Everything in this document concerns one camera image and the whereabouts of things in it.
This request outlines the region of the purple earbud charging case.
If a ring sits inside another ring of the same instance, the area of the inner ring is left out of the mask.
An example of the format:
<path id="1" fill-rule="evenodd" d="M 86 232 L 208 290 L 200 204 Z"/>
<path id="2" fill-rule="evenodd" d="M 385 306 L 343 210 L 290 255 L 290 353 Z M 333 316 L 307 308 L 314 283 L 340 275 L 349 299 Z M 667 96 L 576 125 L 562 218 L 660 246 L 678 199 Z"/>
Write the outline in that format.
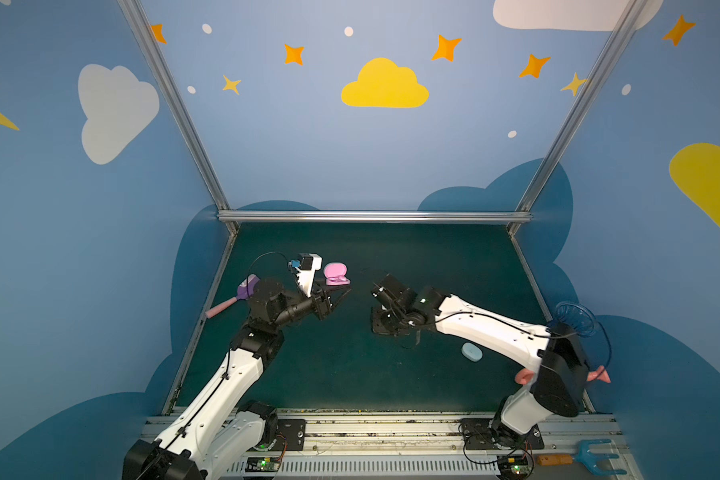
<path id="1" fill-rule="evenodd" d="M 341 262 L 332 262 L 323 268 L 325 283 L 329 286 L 345 286 L 351 281 L 347 277 L 348 267 Z"/>

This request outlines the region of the light blue earbud charging case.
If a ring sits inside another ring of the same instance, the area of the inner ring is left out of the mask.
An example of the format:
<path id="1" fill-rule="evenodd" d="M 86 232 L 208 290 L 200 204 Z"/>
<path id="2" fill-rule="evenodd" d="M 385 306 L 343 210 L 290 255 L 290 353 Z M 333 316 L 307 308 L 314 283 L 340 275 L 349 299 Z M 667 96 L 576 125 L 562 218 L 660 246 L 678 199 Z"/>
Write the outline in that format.
<path id="1" fill-rule="evenodd" d="M 470 342 L 465 342 L 461 347 L 462 355 L 471 362 L 479 362 L 483 358 L 482 350 Z"/>

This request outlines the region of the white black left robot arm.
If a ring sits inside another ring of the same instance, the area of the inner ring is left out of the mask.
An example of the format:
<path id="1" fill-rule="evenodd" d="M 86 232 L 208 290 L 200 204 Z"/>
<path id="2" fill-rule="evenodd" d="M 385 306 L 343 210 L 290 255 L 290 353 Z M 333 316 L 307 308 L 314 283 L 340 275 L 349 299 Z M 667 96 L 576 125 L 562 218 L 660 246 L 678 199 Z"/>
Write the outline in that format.
<path id="1" fill-rule="evenodd" d="M 124 458 L 124 479 L 218 479 L 248 450 L 275 441 L 275 408 L 248 401 L 229 425 L 238 402 L 271 365 L 283 329 L 313 315 L 323 320 L 351 290 L 346 281 L 316 280 L 309 292 L 272 278 L 248 295 L 249 314 L 218 370 L 188 407 L 156 438 L 138 440 Z"/>

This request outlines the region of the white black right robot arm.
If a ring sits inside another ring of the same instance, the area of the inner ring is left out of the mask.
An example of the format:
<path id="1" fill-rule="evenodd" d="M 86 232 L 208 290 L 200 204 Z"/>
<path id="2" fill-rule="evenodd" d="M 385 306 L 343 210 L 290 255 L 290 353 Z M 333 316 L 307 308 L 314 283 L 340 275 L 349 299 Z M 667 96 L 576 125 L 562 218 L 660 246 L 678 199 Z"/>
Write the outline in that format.
<path id="1" fill-rule="evenodd" d="M 520 389 L 500 403 L 490 429 L 494 441 L 513 445 L 552 415 L 579 414 L 590 365 L 572 327 L 547 327 L 492 312 L 432 287 L 416 292 L 391 275 L 374 283 L 372 331 L 399 336 L 436 331 L 499 353 L 522 366 Z"/>

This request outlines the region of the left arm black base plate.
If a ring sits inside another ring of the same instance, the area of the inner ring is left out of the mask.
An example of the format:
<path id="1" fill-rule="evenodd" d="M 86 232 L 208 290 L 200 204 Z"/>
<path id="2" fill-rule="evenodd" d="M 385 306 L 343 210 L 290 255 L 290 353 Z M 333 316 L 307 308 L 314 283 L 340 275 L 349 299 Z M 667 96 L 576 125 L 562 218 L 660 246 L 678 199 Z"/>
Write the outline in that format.
<path id="1" fill-rule="evenodd" d="M 268 423 L 264 428 L 261 442 L 255 446 L 258 451 L 302 451 L 306 436 L 306 421 L 303 419 L 279 419 L 277 426 Z"/>

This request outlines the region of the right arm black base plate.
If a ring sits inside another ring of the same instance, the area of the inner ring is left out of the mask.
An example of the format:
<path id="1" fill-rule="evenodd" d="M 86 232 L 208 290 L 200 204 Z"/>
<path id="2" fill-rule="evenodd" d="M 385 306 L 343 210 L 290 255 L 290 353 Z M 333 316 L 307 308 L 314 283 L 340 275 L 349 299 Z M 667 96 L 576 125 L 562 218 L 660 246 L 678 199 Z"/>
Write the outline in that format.
<path id="1" fill-rule="evenodd" d="M 541 450 L 545 447 L 537 425 L 525 434 L 518 434 L 505 426 L 495 428 L 491 418 L 463 418 L 458 429 L 467 450 L 520 450 L 522 447 Z"/>

